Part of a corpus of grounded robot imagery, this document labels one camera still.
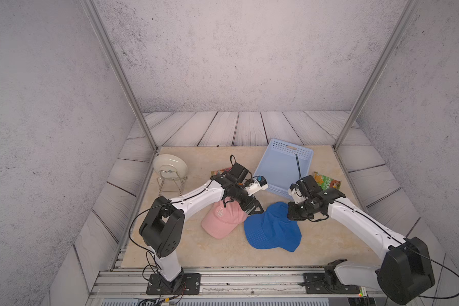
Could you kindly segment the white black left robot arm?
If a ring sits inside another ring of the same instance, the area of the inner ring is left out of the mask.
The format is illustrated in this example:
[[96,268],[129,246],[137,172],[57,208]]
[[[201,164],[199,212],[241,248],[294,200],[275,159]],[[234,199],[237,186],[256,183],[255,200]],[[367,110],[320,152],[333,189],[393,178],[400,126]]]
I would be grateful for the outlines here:
[[249,170],[239,163],[213,175],[204,185],[178,198],[155,199],[140,225],[139,234],[148,250],[154,253],[158,274],[166,284],[182,279],[183,269],[176,255],[185,221],[205,207],[222,200],[223,205],[235,203],[246,214],[261,214],[263,208],[255,193],[269,185],[264,176],[246,178]]

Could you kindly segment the blue baseball cap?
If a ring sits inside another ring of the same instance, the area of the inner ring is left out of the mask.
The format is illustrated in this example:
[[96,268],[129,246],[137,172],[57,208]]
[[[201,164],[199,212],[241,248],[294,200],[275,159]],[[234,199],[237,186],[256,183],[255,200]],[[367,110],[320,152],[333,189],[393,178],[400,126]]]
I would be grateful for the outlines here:
[[250,215],[244,222],[244,232],[248,243],[255,249],[281,248],[295,252],[302,239],[296,221],[287,217],[288,204],[277,202],[262,214]]

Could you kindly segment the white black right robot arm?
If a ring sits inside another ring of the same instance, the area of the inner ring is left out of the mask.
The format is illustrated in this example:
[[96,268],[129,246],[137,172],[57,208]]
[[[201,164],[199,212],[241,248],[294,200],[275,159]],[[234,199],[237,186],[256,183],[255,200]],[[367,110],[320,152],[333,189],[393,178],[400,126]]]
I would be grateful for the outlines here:
[[331,292],[347,286],[381,290],[392,302],[405,305],[436,283],[428,247],[421,239],[406,238],[382,225],[354,205],[335,188],[323,190],[309,175],[288,190],[288,218],[315,222],[320,213],[344,225],[381,260],[381,265],[362,265],[345,259],[325,266],[323,285]]

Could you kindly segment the pink baseball cap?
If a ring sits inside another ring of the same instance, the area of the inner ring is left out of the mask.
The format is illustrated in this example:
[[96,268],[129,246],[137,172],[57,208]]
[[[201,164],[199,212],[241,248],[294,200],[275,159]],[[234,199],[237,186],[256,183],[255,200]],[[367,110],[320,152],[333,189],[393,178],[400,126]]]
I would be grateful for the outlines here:
[[201,227],[213,238],[228,236],[238,225],[248,218],[238,201],[229,198],[215,202],[201,222]]

